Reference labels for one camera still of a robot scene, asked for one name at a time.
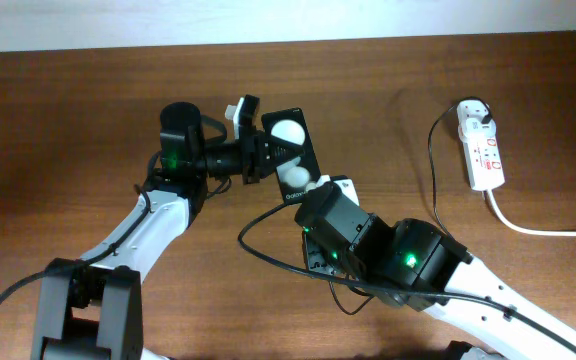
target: white wall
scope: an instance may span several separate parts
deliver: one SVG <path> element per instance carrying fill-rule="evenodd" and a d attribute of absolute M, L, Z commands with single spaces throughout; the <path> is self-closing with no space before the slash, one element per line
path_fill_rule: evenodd
<path fill-rule="evenodd" d="M 0 0 L 0 51 L 576 30 L 576 0 Z"/>

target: white power strip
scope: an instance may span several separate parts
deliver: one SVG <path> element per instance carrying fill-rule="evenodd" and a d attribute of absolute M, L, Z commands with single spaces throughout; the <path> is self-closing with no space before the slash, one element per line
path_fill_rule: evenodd
<path fill-rule="evenodd" d="M 459 138 L 464 143 L 464 155 L 468 167 L 470 187 L 476 191 L 485 191 L 501 186 L 504 171 L 495 133 L 494 120 L 483 124 L 488 109 L 480 101 L 466 100 L 459 103 Z"/>

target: led indicator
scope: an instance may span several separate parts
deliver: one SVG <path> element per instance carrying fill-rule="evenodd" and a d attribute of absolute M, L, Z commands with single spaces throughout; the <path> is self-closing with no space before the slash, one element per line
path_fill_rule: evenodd
<path fill-rule="evenodd" d="M 417 265 L 417 258 L 415 257 L 415 255 L 410 254 L 406 256 L 405 264 L 411 269 L 414 268 L 415 265 Z"/>

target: black card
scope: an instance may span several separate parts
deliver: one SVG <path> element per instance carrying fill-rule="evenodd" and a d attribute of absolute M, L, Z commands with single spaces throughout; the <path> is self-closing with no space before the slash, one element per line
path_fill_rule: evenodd
<path fill-rule="evenodd" d="M 303 111 L 294 108 L 264 114 L 261 117 L 261 124 L 266 134 L 303 146 L 303 155 L 276 169 L 284 202 L 301 198 L 306 189 L 314 188 L 321 176 Z"/>

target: brown wooden surface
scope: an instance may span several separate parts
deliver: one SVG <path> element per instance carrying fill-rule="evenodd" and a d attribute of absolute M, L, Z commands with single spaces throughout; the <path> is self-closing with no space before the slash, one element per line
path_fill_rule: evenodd
<path fill-rule="evenodd" d="M 260 114 L 303 108 L 324 173 L 351 177 L 364 209 L 431 221 L 426 139 L 452 101 L 493 107 L 516 223 L 576 229 L 576 33 L 401 38 L 0 54 L 0 292 L 54 257 L 98 244 L 135 203 L 159 147 L 159 111 L 221 119 L 250 93 Z M 499 277 L 576 329 L 576 239 L 505 228 L 464 175 L 451 116 L 435 136 L 442 219 Z M 210 200 L 143 287 L 148 348 L 179 358 L 352 358 L 478 343 L 411 309 L 343 315 L 328 286 L 236 243 L 280 201 L 269 178 Z M 294 210 L 250 242 L 301 263 Z M 39 284 L 0 309 L 0 359 L 29 355 Z M 348 307 L 359 299 L 340 289 Z"/>

